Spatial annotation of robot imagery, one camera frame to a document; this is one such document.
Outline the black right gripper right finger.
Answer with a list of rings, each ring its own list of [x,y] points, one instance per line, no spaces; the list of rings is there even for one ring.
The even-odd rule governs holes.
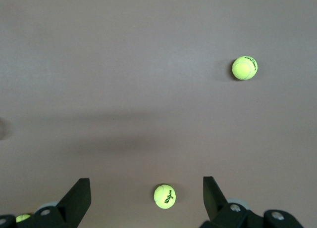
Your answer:
[[[237,202],[228,202],[214,177],[203,178],[203,199],[209,220],[203,228],[301,228],[290,213],[267,210],[261,217]]]

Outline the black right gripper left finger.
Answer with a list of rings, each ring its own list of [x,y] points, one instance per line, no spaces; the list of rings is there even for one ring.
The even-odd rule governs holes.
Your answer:
[[[91,205],[89,178],[79,179],[56,204],[37,210],[30,217],[17,222],[14,215],[1,215],[2,228],[76,228]]]

